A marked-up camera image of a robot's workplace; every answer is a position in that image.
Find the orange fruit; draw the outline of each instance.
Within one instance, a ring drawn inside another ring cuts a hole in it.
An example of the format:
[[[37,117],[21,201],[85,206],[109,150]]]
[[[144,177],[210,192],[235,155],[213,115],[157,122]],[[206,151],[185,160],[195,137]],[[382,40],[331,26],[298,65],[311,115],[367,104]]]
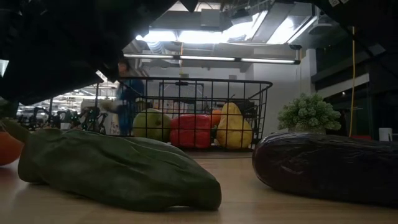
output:
[[[0,132],[0,166],[16,161],[21,155],[24,144],[5,131]]]
[[[221,121],[221,110],[213,110],[211,112],[211,127],[218,125]]]

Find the pear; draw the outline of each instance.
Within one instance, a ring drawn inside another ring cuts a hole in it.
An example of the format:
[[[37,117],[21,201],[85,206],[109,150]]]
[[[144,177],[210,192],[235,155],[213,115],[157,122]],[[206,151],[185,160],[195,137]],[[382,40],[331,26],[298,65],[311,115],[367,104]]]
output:
[[[251,144],[251,141],[251,126],[243,119],[238,106],[234,103],[225,104],[221,114],[221,121],[217,127],[216,145],[230,150],[246,149]]]

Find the green plant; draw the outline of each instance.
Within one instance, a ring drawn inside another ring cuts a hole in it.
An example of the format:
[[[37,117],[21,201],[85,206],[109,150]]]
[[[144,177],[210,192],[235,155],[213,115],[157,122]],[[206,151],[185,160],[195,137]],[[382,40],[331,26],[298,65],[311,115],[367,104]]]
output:
[[[340,113],[333,110],[331,104],[323,101],[322,96],[301,94],[279,112],[279,129],[332,129],[339,130],[337,122]]]

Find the table surface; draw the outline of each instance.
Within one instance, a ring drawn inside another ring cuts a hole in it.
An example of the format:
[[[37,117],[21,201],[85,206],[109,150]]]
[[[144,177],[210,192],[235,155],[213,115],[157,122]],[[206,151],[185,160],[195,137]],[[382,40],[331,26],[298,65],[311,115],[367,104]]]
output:
[[[398,223],[398,212],[391,208],[276,192],[256,178],[249,154],[237,155],[246,158],[192,154],[221,184],[223,202],[217,212],[180,208],[142,213],[109,207],[48,186],[25,183],[18,178],[15,162],[0,168],[0,223]]]

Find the ceiling beam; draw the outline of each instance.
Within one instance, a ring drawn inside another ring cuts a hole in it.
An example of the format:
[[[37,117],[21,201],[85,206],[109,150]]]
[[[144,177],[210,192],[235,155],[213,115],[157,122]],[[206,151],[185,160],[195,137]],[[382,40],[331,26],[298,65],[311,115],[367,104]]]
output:
[[[267,13],[266,18],[260,25],[260,28],[254,34],[253,41],[267,42],[280,24],[286,19],[295,4],[275,3]]]

